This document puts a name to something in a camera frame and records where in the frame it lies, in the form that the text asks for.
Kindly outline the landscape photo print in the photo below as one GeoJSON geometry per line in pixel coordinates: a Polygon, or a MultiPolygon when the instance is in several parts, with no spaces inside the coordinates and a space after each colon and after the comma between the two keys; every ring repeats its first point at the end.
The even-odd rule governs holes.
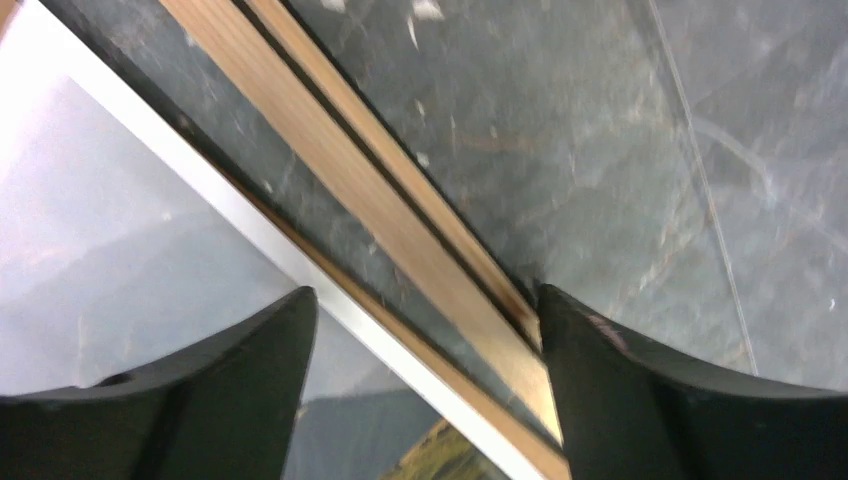
{"type": "MultiPolygon", "coordinates": [[[[278,269],[53,55],[31,52],[10,31],[1,43],[1,400],[92,387],[309,287],[318,318],[284,478],[300,423],[321,406],[311,386],[322,330],[345,328],[314,287],[278,269]]],[[[381,362],[345,330],[355,347],[340,372],[381,362]]],[[[353,420],[411,425],[440,414],[405,385],[414,407],[369,395],[353,420]]]]}

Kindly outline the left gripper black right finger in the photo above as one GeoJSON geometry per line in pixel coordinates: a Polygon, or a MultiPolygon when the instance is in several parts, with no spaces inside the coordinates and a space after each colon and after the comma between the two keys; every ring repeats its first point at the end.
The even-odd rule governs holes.
{"type": "Polygon", "coordinates": [[[847,397],[675,350],[550,284],[542,351],[576,479],[843,479],[847,397]]]}

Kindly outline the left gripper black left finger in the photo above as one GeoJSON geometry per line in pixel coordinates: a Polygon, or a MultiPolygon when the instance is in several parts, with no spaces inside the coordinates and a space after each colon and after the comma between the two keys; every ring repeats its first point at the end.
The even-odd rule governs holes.
{"type": "Polygon", "coordinates": [[[88,387],[1,400],[5,479],[278,479],[318,304],[300,287],[250,318],[88,387]]]}

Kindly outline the wooden picture frame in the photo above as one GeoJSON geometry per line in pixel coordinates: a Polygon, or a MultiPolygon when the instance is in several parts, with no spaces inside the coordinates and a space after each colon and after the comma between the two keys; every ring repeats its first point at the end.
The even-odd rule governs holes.
{"type": "Polygon", "coordinates": [[[562,439],[530,302],[291,1],[51,1],[189,141],[434,350],[562,439]]]}

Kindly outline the clear acrylic sheet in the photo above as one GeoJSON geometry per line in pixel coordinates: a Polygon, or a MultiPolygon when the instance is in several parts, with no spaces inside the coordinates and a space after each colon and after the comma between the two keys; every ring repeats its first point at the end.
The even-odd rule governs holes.
{"type": "Polygon", "coordinates": [[[847,387],[847,5],[658,1],[757,372],[847,387]]]}

